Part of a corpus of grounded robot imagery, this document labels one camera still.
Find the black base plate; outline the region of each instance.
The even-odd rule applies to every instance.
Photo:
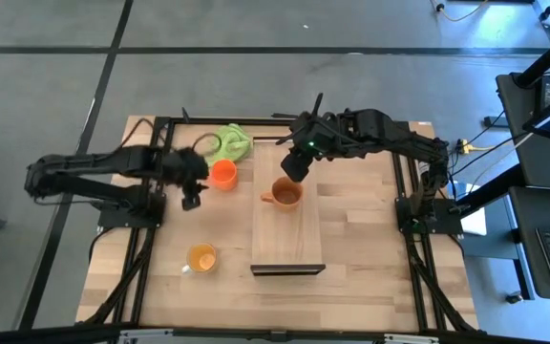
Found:
[[[396,216],[398,227],[403,233],[413,234],[461,234],[462,223],[458,214],[450,214],[449,209],[455,206],[452,200],[435,199],[434,212],[436,221],[426,226],[416,226],[411,214],[411,204],[408,198],[396,199]]]
[[[254,276],[316,275],[325,264],[251,265]]]
[[[488,116],[483,119],[483,125],[492,128],[508,128],[508,120],[506,118],[497,118],[494,116]]]
[[[164,208],[167,204],[165,194],[151,194],[151,207],[144,214],[131,214],[128,209],[103,209],[99,216],[98,225],[104,228],[130,227],[130,228],[154,228],[160,227]]]

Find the black cable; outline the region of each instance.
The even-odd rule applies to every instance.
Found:
[[[199,142],[201,142],[202,140],[204,139],[207,139],[207,138],[216,138],[218,139],[218,147],[213,149],[212,151],[209,151],[208,154],[203,154],[205,157],[209,157],[209,156],[212,156],[214,154],[216,154],[220,148],[222,148],[222,138],[214,133],[205,133],[201,136],[199,136],[198,139],[195,140],[195,142],[192,144],[192,150],[195,150],[195,148],[197,147],[197,144],[199,144]]]
[[[330,133],[338,136],[339,138],[341,139],[345,139],[345,140],[348,140],[349,142],[351,143],[354,143],[354,144],[357,144],[357,145],[365,145],[365,143],[362,143],[362,142],[358,142],[357,140],[354,140],[352,138],[348,138],[346,137],[345,135],[337,132],[336,130],[330,128],[329,126],[325,125],[324,123],[322,123],[321,121],[317,121],[318,124],[320,124],[323,128],[325,128],[326,130],[330,131]]]
[[[100,237],[102,237],[105,233],[109,232],[111,228],[103,228],[103,230],[98,233],[94,239],[91,242],[91,247],[88,250],[88,263],[91,263],[91,260],[93,260],[93,250],[95,249],[96,241],[99,240]]]
[[[492,153],[493,151],[495,151],[496,149],[498,149],[500,146],[502,146],[502,145],[505,144],[506,142],[508,142],[508,141],[510,141],[510,140],[518,139],[518,138],[520,138],[520,137],[522,137],[523,135],[526,135],[526,134],[527,134],[527,133],[521,133],[521,134],[519,134],[519,135],[517,135],[517,136],[511,137],[511,138],[509,138],[509,139],[507,139],[507,140],[504,140],[504,141],[500,142],[498,145],[494,146],[494,148],[492,148],[492,149],[486,151],[485,153],[481,154],[480,156],[478,156],[478,157],[474,158],[473,160],[471,160],[470,162],[466,163],[462,168],[460,168],[459,170],[457,170],[457,172],[452,173],[452,176],[454,176],[454,175],[460,173],[461,171],[465,170],[468,166],[470,166],[471,164],[475,163],[475,161],[477,161],[477,160],[479,160],[479,159],[485,157],[486,155]]]
[[[454,168],[457,166],[457,162],[459,161],[459,153],[456,151],[453,151],[449,154],[449,157],[452,157],[453,155],[455,155],[455,161],[452,159],[451,167],[449,167],[449,169],[451,170],[451,173],[454,173]]]
[[[126,138],[124,138],[124,140],[122,141],[122,143],[118,147],[116,147],[112,152],[110,152],[110,153],[108,153],[104,156],[96,158],[95,161],[104,161],[104,160],[110,159],[115,153],[117,153],[122,147],[124,147],[126,142],[129,141],[131,136],[135,133],[135,131],[139,128],[139,125],[142,124],[142,123],[147,123],[152,128],[152,130],[154,130],[154,124],[152,124],[152,122],[150,122],[146,118],[140,118],[137,121],[137,123],[135,123],[135,125],[133,126],[133,129],[131,129],[131,132],[129,133],[129,135],[127,135]]]
[[[442,196],[445,200],[449,199],[449,197],[445,196],[445,194],[443,193],[443,190],[441,190],[440,188],[438,189],[438,193],[439,193],[440,196]]]
[[[485,134],[486,131],[492,129],[492,127],[496,124],[497,120],[502,117],[502,115],[504,115],[504,110],[502,110],[502,112],[499,115],[497,115],[496,119],[494,119],[494,121],[492,121],[492,123],[490,125],[486,126],[485,129],[483,129],[482,132],[478,133],[477,136],[475,136],[472,140],[469,140],[468,142],[466,142],[466,144],[462,145],[462,147],[465,146],[465,145],[469,145],[469,144],[473,143],[481,135]]]
[[[457,200],[457,190],[455,190],[454,176],[449,174],[449,183],[451,184],[451,189],[454,193],[454,200]]]
[[[293,139],[296,135],[300,134],[303,129],[305,129],[305,127],[307,126],[307,124],[303,124],[300,128],[298,128],[295,132],[293,132],[292,134],[286,136],[286,137],[283,137],[283,138],[280,138],[279,140],[277,140],[275,142],[276,145],[280,145],[284,142],[286,142],[287,140],[290,140],[290,139]]]
[[[66,205],[66,204],[89,204],[94,201],[83,200],[83,201],[68,201],[68,202],[40,202],[36,198],[33,199],[33,202],[38,205]]]
[[[462,257],[464,256],[464,247],[462,247],[462,244],[459,243],[459,240],[453,235],[453,234],[447,234],[451,240],[454,241],[454,243],[459,247],[459,249],[462,251]]]
[[[465,147],[465,146],[467,146],[467,145],[473,143],[473,142],[476,141],[476,139],[478,139],[481,135],[485,134],[488,130],[492,129],[492,128],[494,127],[494,125],[496,125],[497,120],[500,119],[500,118],[502,117],[502,115],[504,115],[504,110],[502,110],[502,112],[501,112],[499,115],[497,115],[496,119],[494,119],[489,125],[487,125],[487,126],[485,127],[485,129],[483,129],[483,131],[481,131],[480,133],[478,133],[478,135],[476,135],[475,137],[473,137],[471,140],[469,140],[469,141],[466,142],[465,144],[462,144],[461,146],[459,146],[459,149],[461,149],[461,148],[463,148],[463,147]],[[453,155],[454,153],[457,153],[457,154],[459,155],[459,152],[457,151],[457,148],[458,148],[458,147],[456,147],[456,148],[454,149],[454,151],[451,152],[450,156]]]

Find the wire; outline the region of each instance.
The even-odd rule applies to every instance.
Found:
[[[440,196],[442,196],[445,200],[449,199],[449,197],[445,196],[445,194],[443,193],[443,190],[438,189],[438,193],[439,193]]]
[[[494,127],[494,125],[496,125],[496,122],[498,119],[500,119],[502,117],[502,115],[504,115],[504,110],[502,110],[502,112],[497,115],[496,119],[494,119],[490,125],[487,125],[485,127],[485,129],[483,129],[483,131],[481,131],[480,133],[478,133],[478,135],[476,135],[475,137],[473,137],[471,140],[469,140],[468,142],[466,142],[465,144],[462,144],[461,146],[459,146],[459,148],[463,148],[471,143],[473,143],[476,139],[478,139],[481,135],[485,134],[488,130],[492,129]],[[451,155],[454,153],[454,152],[457,152],[457,147],[455,148],[455,150],[451,153]]]
[[[480,3],[476,9],[472,10],[470,13],[466,14],[466,15],[463,15],[457,19],[453,19],[452,17],[449,16],[449,14],[447,14],[447,12],[445,12],[445,5],[443,4],[438,4],[436,2],[436,0],[430,0],[430,2],[432,3],[432,7],[434,8],[435,11],[439,12],[439,13],[443,13],[443,16],[445,18],[447,18],[447,20],[449,21],[452,21],[452,22],[458,22],[458,21],[461,21],[461,20],[464,20],[466,18],[468,18],[469,16],[475,14],[475,12],[477,12],[478,10],[480,10],[480,8],[482,8],[483,6],[485,6],[485,4],[487,4],[489,0],[483,0],[482,3]]]
[[[154,124],[152,124],[152,122],[150,122],[146,118],[140,118],[137,121],[137,123],[135,123],[135,125],[133,126],[133,129],[131,129],[131,132],[129,133],[129,135],[127,135],[126,138],[124,138],[124,140],[122,141],[122,143],[118,147],[116,147],[112,152],[110,152],[110,153],[108,153],[104,156],[96,158],[95,161],[104,161],[104,160],[110,159],[115,153],[117,153],[120,149],[122,149],[122,147],[124,147],[126,142],[129,141],[129,139],[133,136],[135,131],[139,128],[139,125],[142,124],[142,123],[148,124],[154,130]]]
[[[455,190],[454,176],[449,173],[449,183],[451,184],[451,189],[454,193],[454,200],[457,200],[457,190]]]
[[[294,139],[294,137],[295,137],[296,135],[300,134],[301,131],[303,131],[303,129],[305,129],[306,126],[307,126],[306,123],[303,124],[303,125],[301,125],[301,127],[298,128],[295,132],[293,132],[292,134],[290,134],[290,135],[288,135],[288,136],[286,136],[286,137],[283,137],[283,138],[277,140],[277,142],[275,142],[275,144],[280,145],[280,144],[286,142],[287,140]]]
[[[136,130],[139,128],[139,125],[142,124],[142,123],[148,124],[152,128],[152,130],[154,130],[154,124],[152,124],[152,122],[150,122],[146,118],[140,118],[137,121],[137,123],[135,123],[135,125],[133,126],[133,129],[131,129],[131,132],[129,133],[129,135],[127,135],[126,138],[124,138],[122,143],[118,147],[116,147],[116,149],[114,149],[112,152],[110,152],[110,153],[108,153],[104,156],[95,158],[95,161],[104,161],[104,160],[107,160],[107,159],[111,158],[115,153],[117,153],[126,144],[126,142],[129,141],[131,136],[136,132]],[[159,138],[163,142],[165,142],[165,139],[162,137],[162,135],[159,135]],[[86,200],[86,201],[68,201],[68,202],[40,202],[40,201],[37,201],[37,198],[34,198],[33,202],[35,204],[38,204],[38,205],[67,205],[67,204],[91,204],[93,202],[98,202],[98,201]]]
[[[354,140],[354,139],[352,139],[352,138],[346,137],[345,135],[343,135],[343,134],[337,132],[336,130],[330,128],[329,126],[325,125],[325,124],[322,123],[321,121],[318,121],[317,123],[320,124],[320,125],[321,125],[323,128],[325,128],[326,130],[330,131],[330,133],[332,133],[332,134],[338,136],[338,137],[341,138],[341,139],[348,140],[349,142],[355,143],[355,144],[358,144],[358,145],[365,145],[365,144],[362,143],[362,142],[358,142],[357,140]]]
[[[451,173],[454,173],[454,168],[457,166],[457,163],[459,162],[459,153],[454,150],[449,154],[449,156],[452,156],[453,154],[455,154],[455,161],[452,160],[451,167],[449,167],[451,169]]]
[[[471,160],[470,162],[466,163],[462,168],[460,168],[459,170],[457,170],[457,172],[452,173],[452,176],[454,176],[454,175],[460,173],[461,171],[465,170],[468,166],[470,166],[471,164],[475,163],[475,162],[478,161],[479,159],[485,157],[486,155],[492,153],[493,151],[495,151],[496,149],[498,149],[500,146],[502,146],[502,145],[505,144],[506,142],[508,142],[508,141],[510,141],[510,140],[518,139],[518,138],[520,138],[521,136],[526,135],[526,134],[527,134],[527,133],[522,133],[522,134],[519,134],[519,135],[517,135],[517,136],[514,136],[514,137],[512,137],[512,138],[509,138],[509,139],[507,139],[507,140],[504,140],[504,141],[500,142],[499,144],[497,144],[496,146],[494,146],[494,148],[488,150],[487,152],[481,154],[480,156],[478,156],[478,157],[474,158],[473,160]]]
[[[66,204],[89,204],[94,201],[68,201],[68,202],[40,202],[36,198],[33,199],[33,202],[38,205],[66,205]]]
[[[214,134],[214,133],[205,133],[201,136],[199,136],[198,139],[195,140],[195,142],[192,144],[192,150],[195,150],[195,148],[197,147],[197,144],[199,144],[199,142],[201,142],[202,140],[204,139],[207,139],[207,138],[216,138],[218,139],[218,147],[203,154],[205,157],[210,157],[214,154],[216,154],[220,148],[222,148],[222,138],[220,138],[218,135]]]
[[[459,240],[453,235],[448,234],[448,236],[451,238],[451,240],[454,241],[454,243],[459,247],[459,249],[462,251],[462,257],[464,256],[464,247],[462,247],[462,244],[459,243]]]
[[[96,241],[99,240],[100,237],[102,237],[105,233],[109,232],[111,230],[111,228],[103,228],[103,230],[101,230],[100,233],[98,233],[94,239],[92,240],[91,242],[91,247],[89,248],[88,250],[88,262],[89,264],[91,263],[91,261],[93,260],[93,250],[95,249],[95,244],[96,244]]]
[[[504,158],[508,157],[509,154],[515,152],[515,150],[517,150],[517,148],[519,148],[522,144],[524,144],[528,139],[530,139],[532,137],[534,133],[530,133],[528,136],[526,136],[525,138],[523,138],[523,140],[519,141],[515,147],[513,147],[513,149],[511,149],[508,153],[506,153],[505,155],[503,155],[500,159],[496,160],[494,163],[492,163],[491,165],[489,165],[489,167],[485,168],[483,170],[483,172],[479,173],[478,177],[476,177],[475,181],[473,182],[473,184],[470,186],[470,190],[468,190],[468,194],[472,193],[473,192],[473,188],[475,187],[476,183],[478,183],[478,180],[481,179],[481,177],[483,177],[483,175],[485,174],[485,172],[489,171],[490,169],[492,169],[492,167],[494,167],[497,163],[499,163],[500,161],[504,160]]]

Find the green towel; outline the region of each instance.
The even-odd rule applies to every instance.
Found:
[[[222,159],[239,161],[247,157],[252,149],[252,138],[238,124],[222,126],[215,134],[222,139],[222,146],[216,153],[206,158],[209,167]],[[213,143],[213,148],[218,148],[217,141]]]

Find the orange liquid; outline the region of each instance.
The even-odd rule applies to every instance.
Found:
[[[203,256],[201,256],[201,258],[199,259],[199,266],[205,270],[211,269],[211,267],[213,267],[215,263],[216,256],[210,253],[203,254]]]
[[[298,201],[294,191],[282,190],[275,195],[275,199],[282,204],[295,204]]]

